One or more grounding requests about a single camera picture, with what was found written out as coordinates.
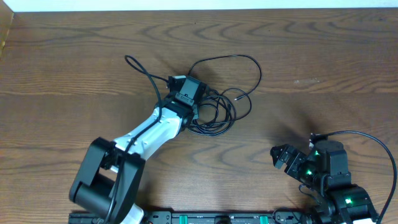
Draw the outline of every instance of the wooden table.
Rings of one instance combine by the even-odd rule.
[[[18,13],[0,61],[1,223],[66,223],[81,210],[68,192],[90,142],[134,129],[156,102],[125,54],[162,77],[228,54],[251,55],[264,71],[252,113],[229,132],[185,131],[147,162],[144,208],[305,208],[311,199],[269,150],[290,143],[307,152],[311,132],[364,131],[398,158],[398,9]],[[258,78],[241,58],[194,74],[217,90],[248,90]],[[380,212],[392,184],[387,154],[360,136],[334,139]],[[398,222],[397,199],[384,223]]]

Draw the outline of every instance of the robotic arm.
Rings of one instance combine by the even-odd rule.
[[[343,144],[316,135],[312,135],[310,142],[309,155],[288,144],[271,149],[276,168],[286,164],[287,175],[303,183],[301,186],[318,192],[318,199],[309,195],[318,205],[302,215],[301,223],[375,223],[379,216],[370,196],[362,187],[351,183]]]
[[[146,160],[198,118],[197,104],[208,90],[206,84],[186,76],[169,77],[168,87],[170,93],[162,101],[158,122],[151,125],[160,112],[157,105],[130,133],[111,142],[98,138],[91,143],[70,189],[72,202],[102,219],[109,216],[109,223],[140,223],[144,212],[134,201]],[[120,166],[123,169],[116,181],[99,173],[100,169],[119,172]]]

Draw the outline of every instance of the wire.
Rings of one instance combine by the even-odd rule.
[[[321,176],[321,189],[320,189],[320,192],[321,192],[321,196],[322,197],[324,197],[324,194],[323,194],[323,188],[324,188],[324,183],[325,183],[325,178],[326,177],[328,177],[329,176],[329,174],[323,174],[322,176]]]
[[[98,219],[97,223],[100,223],[102,221],[102,223],[107,224],[107,222],[109,222],[109,219],[111,218],[111,214],[112,214],[113,208],[114,208],[115,203],[116,203],[116,196],[118,194],[118,188],[119,188],[119,183],[120,183],[120,179],[121,179],[121,174],[123,172],[124,163],[126,161],[126,156],[127,156],[127,153],[129,153],[131,146],[135,143],[135,141],[139,138],[139,136],[144,134],[149,128],[153,127],[153,125],[155,125],[157,122],[159,122],[160,118],[162,117],[162,108],[163,108],[162,99],[160,97],[159,89],[157,88],[157,86],[155,84],[155,81],[152,79],[152,77],[161,79],[161,80],[163,80],[163,81],[165,81],[167,83],[169,82],[168,80],[166,80],[164,78],[158,77],[156,75],[149,74],[148,71],[134,57],[132,57],[130,55],[125,55],[124,59],[132,68],[134,68],[138,72],[141,72],[141,73],[145,74],[148,77],[150,83],[152,84],[152,86],[154,87],[155,92],[156,92],[157,106],[159,107],[159,115],[150,125],[148,125],[146,128],[144,128],[142,131],[140,131],[138,134],[136,134],[134,137],[132,137],[130,139],[129,144],[127,145],[126,149],[123,152],[123,155],[121,156],[121,162],[120,162],[118,174],[116,176],[116,180],[115,180],[115,183],[114,183],[114,189],[113,189],[111,204],[109,206],[108,213],[106,214],[106,217],[105,217],[104,220]],[[138,65],[139,68],[137,68],[135,65],[133,65],[129,61],[129,59],[133,60]]]
[[[150,77],[152,77],[152,78],[157,78],[157,79],[160,79],[160,80],[163,80],[163,81],[165,81],[165,82],[169,82],[167,79],[165,79],[165,78],[162,78],[162,77],[158,77],[157,75],[152,75],[152,74],[150,74],[150,73],[148,73],[147,72],[147,70],[135,59],[135,58],[133,58],[132,56],[130,56],[130,55],[125,55],[124,56],[124,59],[126,60],[126,62],[132,67],[132,68],[134,68],[135,70],[137,70],[138,72],[140,72],[140,73],[142,73],[142,74],[144,74],[144,75],[149,75]],[[131,59],[131,60],[133,60],[141,69],[139,69],[139,68],[137,68],[135,65],[133,65],[130,61],[129,61],[129,59]]]
[[[188,127],[188,130],[195,134],[201,134],[205,136],[219,136],[227,132],[229,129],[232,128],[232,125],[234,124],[235,121],[240,120],[244,117],[246,117],[252,110],[252,101],[249,97],[249,94],[252,93],[257,86],[260,84],[260,81],[262,79],[262,71],[259,63],[257,62],[256,59],[254,59],[251,56],[248,55],[226,55],[226,56],[219,56],[219,57],[212,57],[212,58],[206,58],[199,60],[195,62],[187,76],[189,76],[192,73],[193,68],[195,65],[197,65],[200,62],[205,62],[208,60],[214,60],[214,59],[219,59],[219,58],[227,58],[227,57],[246,57],[251,59],[258,67],[260,77],[256,85],[254,86],[253,89],[248,91],[247,93],[239,88],[228,88],[227,90],[224,90],[221,94],[218,93],[218,91],[214,89],[210,89],[208,93],[201,99],[201,101],[198,104],[198,110],[203,107],[210,107],[215,109],[215,116],[211,121],[205,122],[203,124],[199,124],[197,119],[194,119],[190,126]],[[249,109],[248,111],[240,116],[237,117],[237,111],[235,106],[233,105],[232,101],[225,96],[225,93],[228,91],[240,91],[242,95],[239,97],[235,98],[236,101],[246,97],[249,100]],[[220,110],[225,110],[225,117],[219,121],[218,116],[220,115]]]
[[[288,210],[288,211],[290,211],[293,214],[294,218],[297,220],[297,223],[294,223],[294,224],[300,224],[301,223],[301,221],[300,221],[301,217],[300,217],[300,219],[298,219],[296,214],[290,208],[288,208],[288,207],[280,207],[280,208],[275,209],[275,211],[272,212],[272,215],[271,215],[271,218],[275,221],[276,224],[281,224],[280,222],[278,222],[276,220],[276,211],[278,211],[280,209]]]
[[[225,55],[225,56],[218,56],[218,57],[212,57],[212,58],[202,59],[202,60],[199,60],[199,61],[195,62],[195,63],[191,66],[191,69],[189,70],[187,76],[190,76],[190,75],[191,75],[194,66],[197,65],[197,64],[199,64],[200,62],[205,62],[205,61],[208,61],[208,60],[214,60],[214,59],[220,59],[220,58],[228,58],[228,57],[246,57],[246,58],[249,58],[250,60],[252,60],[252,61],[257,65],[257,67],[259,68],[259,71],[260,71],[260,77],[259,77],[259,80],[258,80],[257,84],[256,84],[250,91],[248,91],[248,93],[243,92],[243,93],[244,93],[243,95],[241,95],[241,96],[239,96],[239,97],[237,97],[237,98],[235,99],[235,100],[240,100],[241,98],[244,98],[246,95],[252,93],[252,92],[257,88],[257,86],[259,86],[259,84],[260,84],[260,82],[261,82],[261,79],[262,79],[261,66],[260,66],[260,64],[257,62],[257,60],[254,59],[252,56],[236,54],[236,55]]]
[[[377,219],[376,224],[380,224],[381,220],[383,219],[384,214],[387,211],[387,208],[391,202],[392,197],[394,196],[394,192],[396,190],[396,185],[397,185],[397,166],[396,166],[396,162],[394,160],[394,157],[391,154],[391,151],[388,149],[388,147],[380,140],[378,140],[376,137],[370,135],[370,134],[366,134],[360,131],[336,131],[333,133],[329,133],[329,134],[317,134],[316,136],[321,136],[321,137],[327,137],[327,136],[332,136],[332,135],[336,135],[336,134],[359,134],[365,137],[368,137],[370,139],[375,140],[377,143],[379,143],[387,152],[388,156],[390,157],[391,160],[391,164],[392,164],[392,172],[393,172],[393,181],[392,181],[392,187],[391,187],[391,191],[390,194],[387,198],[386,204],[384,205],[383,209],[381,210],[381,213],[379,215],[379,218]]]
[[[314,201],[316,201],[316,203],[317,203],[318,205],[321,204],[321,203],[318,201],[318,199],[317,199],[314,195],[303,192],[303,191],[301,190],[302,187],[307,187],[307,188],[310,189],[311,191],[313,191],[313,189],[309,188],[309,187],[306,186],[305,184],[300,184],[300,186],[298,187],[298,190],[299,190],[301,193],[303,193],[303,194],[305,194],[306,196],[312,198]]]

